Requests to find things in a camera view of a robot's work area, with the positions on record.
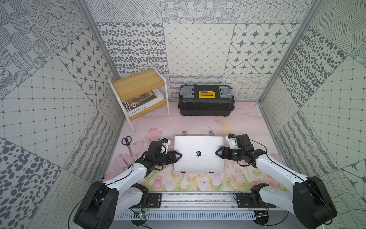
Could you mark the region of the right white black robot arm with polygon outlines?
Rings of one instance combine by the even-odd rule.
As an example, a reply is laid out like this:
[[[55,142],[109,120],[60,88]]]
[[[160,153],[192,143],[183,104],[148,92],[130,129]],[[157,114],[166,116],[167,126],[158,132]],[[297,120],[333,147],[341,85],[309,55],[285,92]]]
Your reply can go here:
[[[255,149],[248,135],[229,134],[228,147],[221,147],[216,155],[222,159],[239,162],[259,169],[282,184],[286,190],[275,189],[267,183],[251,188],[250,196],[234,194],[238,205],[249,202],[255,208],[265,208],[255,221],[260,226],[268,222],[270,206],[292,213],[308,229],[329,225],[337,216],[336,207],[324,182],[316,177],[300,174],[271,158],[266,149]]]

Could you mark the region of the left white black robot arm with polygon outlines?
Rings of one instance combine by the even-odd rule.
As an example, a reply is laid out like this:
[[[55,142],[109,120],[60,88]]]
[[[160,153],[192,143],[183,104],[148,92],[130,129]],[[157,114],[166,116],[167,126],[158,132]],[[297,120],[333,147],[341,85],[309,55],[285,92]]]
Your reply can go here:
[[[122,174],[106,182],[95,181],[69,215],[83,229],[108,229],[116,213],[130,207],[143,207],[148,201],[148,188],[138,184],[151,172],[177,163],[183,156],[168,151],[170,141],[152,141],[149,148]]]

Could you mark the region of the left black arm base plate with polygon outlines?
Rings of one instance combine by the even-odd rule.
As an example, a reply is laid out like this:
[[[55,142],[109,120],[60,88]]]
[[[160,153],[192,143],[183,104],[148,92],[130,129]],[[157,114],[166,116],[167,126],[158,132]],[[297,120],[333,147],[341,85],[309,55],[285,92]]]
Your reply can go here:
[[[152,208],[160,209],[162,202],[162,193],[143,193],[140,203],[137,208]]]

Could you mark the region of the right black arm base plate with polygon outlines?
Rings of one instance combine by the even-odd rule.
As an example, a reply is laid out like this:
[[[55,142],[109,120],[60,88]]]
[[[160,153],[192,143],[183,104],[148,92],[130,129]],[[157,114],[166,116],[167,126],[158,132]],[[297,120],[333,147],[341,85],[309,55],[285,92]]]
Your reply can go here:
[[[266,204],[260,198],[252,197],[249,192],[234,192],[233,198],[239,209],[275,209],[276,205]]]

